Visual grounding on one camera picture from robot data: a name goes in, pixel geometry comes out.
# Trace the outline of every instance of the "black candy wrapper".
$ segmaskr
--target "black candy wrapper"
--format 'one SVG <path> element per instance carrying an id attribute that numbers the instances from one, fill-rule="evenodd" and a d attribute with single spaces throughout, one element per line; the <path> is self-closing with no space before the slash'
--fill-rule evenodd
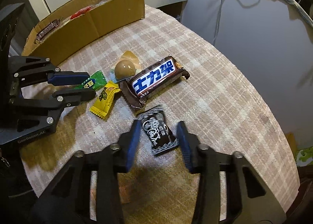
<path id="1" fill-rule="evenodd" d="M 151 141 L 153 155 L 161 155 L 178 146 L 179 141 L 166 125 L 162 106 L 156 106 L 137 116 Z"/>

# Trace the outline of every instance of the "chocolate bar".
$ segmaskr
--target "chocolate bar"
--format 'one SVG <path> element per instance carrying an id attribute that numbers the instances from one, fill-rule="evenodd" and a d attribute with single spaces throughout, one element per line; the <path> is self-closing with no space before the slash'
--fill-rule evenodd
<path id="1" fill-rule="evenodd" d="M 181 76 L 188 79 L 190 74 L 172 56 L 167 56 L 132 78 L 120 82 L 120 89 L 130 106 L 139 110 L 147 99 Z"/>
<path id="2" fill-rule="evenodd" d="M 179 141 L 166 125 L 162 106 L 156 106 L 137 116 L 151 141 L 153 155 L 161 155 L 178 146 Z"/>
<path id="3" fill-rule="evenodd" d="M 36 40 L 41 41 L 46 35 L 50 32 L 52 32 L 55 28 L 57 28 L 60 24 L 60 20 L 56 19 L 49 23 L 44 29 L 42 29 L 39 33 L 36 35 Z"/>

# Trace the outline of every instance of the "black metal frame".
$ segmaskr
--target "black metal frame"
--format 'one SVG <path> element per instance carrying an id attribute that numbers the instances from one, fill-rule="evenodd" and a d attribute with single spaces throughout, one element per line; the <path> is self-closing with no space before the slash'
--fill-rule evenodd
<path id="1" fill-rule="evenodd" d="M 101 152 L 77 151 L 39 197 L 31 213 L 31 223 L 123 224 L 117 173 L 127 173 L 134 161 L 140 137 L 140 121 L 130 132 Z M 281 224 L 286 215 L 266 183 L 240 152 L 215 152 L 188 133 L 183 121 L 177 137 L 190 173 L 200 173 L 197 202 L 192 224 Z M 98 171 L 96 214 L 90 214 L 91 171 Z M 220 218 L 220 177 L 226 172 L 227 217 Z"/>
<path id="2" fill-rule="evenodd" d="M 54 86 L 77 85 L 87 72 L 63 71 L 49 58 L 8 57 L 11 39 L 24 4 L 8 5 L 0 11 L 0 148 L 6 153 L 56 131 L 64 108 L 95 97 L 93 89 L 60 90 L 49 99 L 25 99 L 21 88 L 48 82 Z"/>

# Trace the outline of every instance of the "round table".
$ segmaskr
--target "round table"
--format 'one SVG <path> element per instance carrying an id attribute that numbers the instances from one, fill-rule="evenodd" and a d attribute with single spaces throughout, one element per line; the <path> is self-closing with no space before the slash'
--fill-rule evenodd
<path id="1" fill-rule="evenodd" d="M 190 78 L 171 84 L 150 99 L 145 109 L 161 104 L 174 134 L 177 122 L 183 120 L 190 133 L 216 151 L 244 153 L 287 211 L 297 195 L 299 177 L 278 122 L 251 83 L 224 55 L 173 17 L 146 6 L 145 19 L 97 39 L 59 67 L 90 75 L 102 70 L 109 80 L 111 66 L 126 50 L 138 56 L 143 68 L 168 55 L 176 58 Z M 42 83 L 23 89 L 23 94 L 46 98 L 55 90 Z M 93 103 L 66 108 L 56 133 L 21 149 L 27 177 L 38 196 L 75 151 L 101 151 L 130 129 L 135 115 L 122 95 L 117 96 L 105 120 L 89 111 Z M 129 201 L 123 204 L 126 223 L 191 223 L 199 175 L 188 173 L 179 148 L 154 157 L 142 132 L 133 168 L 118 178 Z M 223 174 L 221 181 L 223 219 Z"/>

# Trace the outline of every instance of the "candy wrapper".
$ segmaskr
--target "candy wrapper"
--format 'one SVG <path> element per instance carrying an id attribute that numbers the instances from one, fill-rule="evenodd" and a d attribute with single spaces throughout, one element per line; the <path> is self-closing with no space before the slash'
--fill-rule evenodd
<path id="1" fill-rule="evenodd" d="M 137 116 L 151 141 L 153 155 L 161 155 L 178 146 L 179 141 L 166 125 L 162 106 L 156 106 Z"/>
<path id="2" fill-rule="evenodd" d="M 101 118 L 105 118 L 113 103 L 114 95 L 120 91 L 117 84 L 109 81 L 102 90 L 99 98 L 90 108 L 90 111 Z"/>
<path id="3" fill-rule="evenodd" d="M 102 71 L 98 70 L 74 89 L 93 88 L 95 91 L 106 85 L 105 77 Z"/>
<path id="4" fill-rule="evenodd" d="M 184 76 L 190 77 L 173 56 L 167 56 L 132 78 L 120 82 L 120 89 L 127 102 L 134 110 L 143 108 L 147 99 L 158 93 L 170 83 Z"/>
<path id="5" fill-rule="evenodd" d="M 53 32 L 56 28 L 58 28 L 60 25 L 60 20 L 55 19 L 54 21 L 50 22 L 44 29 L 42 29 L 39 33 L 36 35 L 36 40 L 42 42 L 44 38 L 46 38 L 51 32 Z"/>
<path id="6" fill-rule="evenodd" d="M 117 83 L 123 79 L 134 76 L 135 74 L 141 72 L 141 70 L 142 68 L 138 57 L 133 52 L 127 50 L 111 67 L 110 77 L 114 83 Z"/>

